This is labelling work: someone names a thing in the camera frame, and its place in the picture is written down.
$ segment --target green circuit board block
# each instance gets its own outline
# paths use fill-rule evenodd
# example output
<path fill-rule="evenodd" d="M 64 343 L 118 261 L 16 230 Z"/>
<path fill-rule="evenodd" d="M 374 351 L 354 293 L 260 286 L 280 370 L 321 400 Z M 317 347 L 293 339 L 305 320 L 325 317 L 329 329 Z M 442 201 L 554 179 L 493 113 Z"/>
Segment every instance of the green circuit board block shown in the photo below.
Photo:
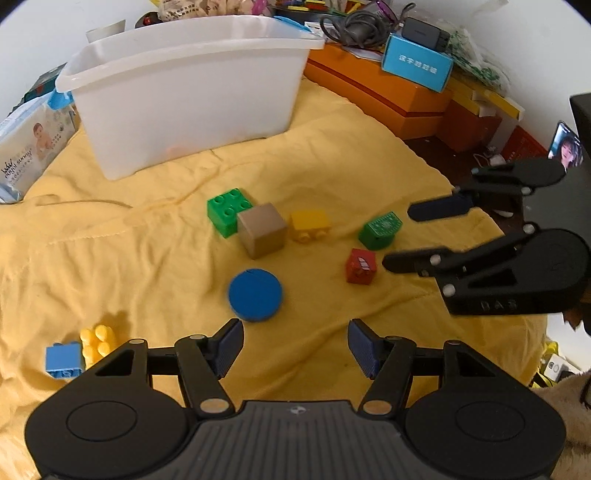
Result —
<path fill-rule="evenodd" d="M 388 212 L 366 223 L 359 233 L 359 241 L 368 250 L 381 250 L 388 247 L 394 240 L 394 236 L 401 229 L 402 222 L 394 212 Z"/>

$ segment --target blue disc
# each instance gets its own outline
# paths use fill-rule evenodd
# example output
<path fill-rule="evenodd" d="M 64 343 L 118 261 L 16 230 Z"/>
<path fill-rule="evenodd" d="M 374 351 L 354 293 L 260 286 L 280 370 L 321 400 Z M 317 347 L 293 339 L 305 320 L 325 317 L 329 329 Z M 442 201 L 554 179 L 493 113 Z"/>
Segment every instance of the blue disc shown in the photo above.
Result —
<path fill-rule="evenodd" d="M 260 268 L 237 275 L 228 290 L 230 307 L 247 322 L 271 318 L 279 310 L 282 297 L 283 289 L 276 276 Z"/>

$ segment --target white plastic bin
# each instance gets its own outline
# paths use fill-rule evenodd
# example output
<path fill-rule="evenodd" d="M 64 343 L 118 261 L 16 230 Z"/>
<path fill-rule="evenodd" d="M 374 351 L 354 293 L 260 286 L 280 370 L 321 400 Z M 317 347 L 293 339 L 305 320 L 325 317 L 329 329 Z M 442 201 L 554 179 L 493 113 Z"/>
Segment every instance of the white plastic bin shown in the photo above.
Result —
<path fill-rule="evenodd" d="M 310 49 L 324 40 L 251 15 L 150 25 L 84 47 L 56 80 L 72 92 L 109 180 L 284 132 Z"/>

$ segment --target baby wipes package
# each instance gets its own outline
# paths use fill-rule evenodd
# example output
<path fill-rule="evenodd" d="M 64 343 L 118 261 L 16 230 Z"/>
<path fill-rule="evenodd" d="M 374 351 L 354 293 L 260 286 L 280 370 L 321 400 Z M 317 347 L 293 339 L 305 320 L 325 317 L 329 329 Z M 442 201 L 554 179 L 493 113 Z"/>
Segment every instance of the baby wipes package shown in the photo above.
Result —
<path fill-rule="evenodd" d="M 76 131 L 72 107 L 52 100 L 35 98 L 0 123 L 0 203 L 22 200 Z"/>

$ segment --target phone screen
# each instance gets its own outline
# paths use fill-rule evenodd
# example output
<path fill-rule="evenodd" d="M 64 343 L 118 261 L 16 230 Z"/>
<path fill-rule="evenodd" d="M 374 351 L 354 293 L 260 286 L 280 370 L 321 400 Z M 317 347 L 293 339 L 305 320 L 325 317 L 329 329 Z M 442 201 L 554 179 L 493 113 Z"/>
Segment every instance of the phone screen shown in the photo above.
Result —
<path fill-rule="evenodd" d="M 564 122 L 558 123 L 548 158 L 562 163 L 565 170 L 578 167 L 583 162 L 581 140 Z"/>

